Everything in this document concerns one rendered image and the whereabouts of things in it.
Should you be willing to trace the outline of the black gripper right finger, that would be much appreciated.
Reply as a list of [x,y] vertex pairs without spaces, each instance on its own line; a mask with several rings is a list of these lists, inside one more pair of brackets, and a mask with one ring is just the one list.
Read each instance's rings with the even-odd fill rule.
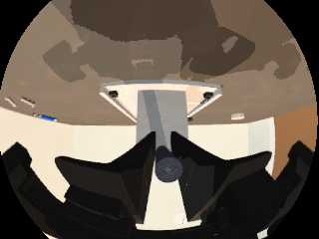
[[222,159],[176,131],[170,133],[171,153],[182,164],[178,179],[187,222],[197,221],[229,183],[265,168],[271,151]]

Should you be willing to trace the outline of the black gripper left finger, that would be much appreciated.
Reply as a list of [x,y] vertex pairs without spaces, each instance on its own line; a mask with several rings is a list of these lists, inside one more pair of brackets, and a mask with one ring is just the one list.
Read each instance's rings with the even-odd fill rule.
[[144,224],[156,158],[156,132],[151,131],[130,150],[108,163],[55,157],[67,182],[123,201],[136,224]]

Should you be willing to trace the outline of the dark grey metal shaft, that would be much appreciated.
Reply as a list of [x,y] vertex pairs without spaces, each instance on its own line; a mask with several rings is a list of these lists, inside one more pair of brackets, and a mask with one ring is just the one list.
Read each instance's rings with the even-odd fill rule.
[[155,174],[165,183],[175,182],[182,174],[182,164],[164,145],[156,150]]

